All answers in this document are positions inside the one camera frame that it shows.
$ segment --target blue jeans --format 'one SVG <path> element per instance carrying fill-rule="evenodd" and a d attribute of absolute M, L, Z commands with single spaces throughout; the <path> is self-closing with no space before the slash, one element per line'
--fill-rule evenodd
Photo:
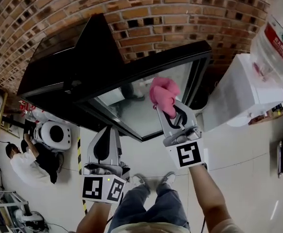
<path fill-rule="evenodd" d="M 190 231 L 177 191 L 167 184 L 159 185 L 156 203 L 146 211 L 143 205 L 149 194 L 150 190 L 146 185 L 139 185 L 128 191 L 114 213 L 108 233 L 121 225 L 139 222 L 171 223 Z"/>

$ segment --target human arm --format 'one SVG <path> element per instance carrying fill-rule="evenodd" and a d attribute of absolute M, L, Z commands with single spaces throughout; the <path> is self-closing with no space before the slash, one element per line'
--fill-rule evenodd
<path fill-rule="evenodd" d="M 231 219 L 223 194 L 203 165 L 189 168 L 197 200 L 202 208 L 209 232 L 220 222 Z"/>
<path fill-rule="evenodd" d="M 104 233 L 111 204 L 94 203 L 78 225 L 76 233 Z"/>
<path fill-rule="evenodd" d="M 36 149 L 36 147 L 34 146 L 34 144 L 31 142 L 30 136 L 28 134 L 24 134 L 24 140 L 27 142 L 28 147 L 31 150 L 31 152 L 33 153 L 33 155 L 35 156 L 35 158 L 37 158 L 39 156 L 39 152 Z"/>

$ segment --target brick wall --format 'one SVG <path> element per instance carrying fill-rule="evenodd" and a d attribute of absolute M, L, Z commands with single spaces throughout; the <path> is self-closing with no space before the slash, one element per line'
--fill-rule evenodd
<path fill-rule="evenodd" d="M 208 73 L 220 75 L 235 54 L 249 51 L 271 2 L 0 0 L 0 88 L 15 94 L 39 41 L 95 13 L 105 14 L 125 62 L 207 40 L 213 49 Z"/>

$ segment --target white sneaker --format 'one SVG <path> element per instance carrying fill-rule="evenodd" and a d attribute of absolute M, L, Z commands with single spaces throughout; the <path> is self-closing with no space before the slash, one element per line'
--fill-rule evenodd
<path fill-rule="evenodd" d="M 147 183 L 147 180 L 144 176 L 142 176 L 141 174 L 135 174 L 133 176 L 133 184 L 135 186 L 139 186 L 141 184 L 144 184 L 146 186 L 149 186 L 148 183 Z"/>
<path fill-rule="evenodd" d="M 176 179 L 176 174 L 174 172 L 169 172 L 167 175 L 163 177 L 160 184 L 168 184 L 169 186 L 171 186 L 171 184 L 174 183 L 175 179 Z"/>

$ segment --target white t-shirt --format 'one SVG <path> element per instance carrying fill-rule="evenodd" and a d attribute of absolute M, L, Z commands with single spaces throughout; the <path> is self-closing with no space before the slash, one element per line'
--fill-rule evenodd
<path fill-rule="evenodd" d="M 111 233 L 189 233 L 184 227 L 170 223 L 132 223 L 115 228 Z M 224 220 L 211 233 L 243 233 L 231 219 Z"/>
<path fill-rule="evenodd" d="M 38 187 L 52 185 L 50 175 L 35 162 L 31 150 L 14 154 L 11 159 L 14 172 L 28 185 Z"/>

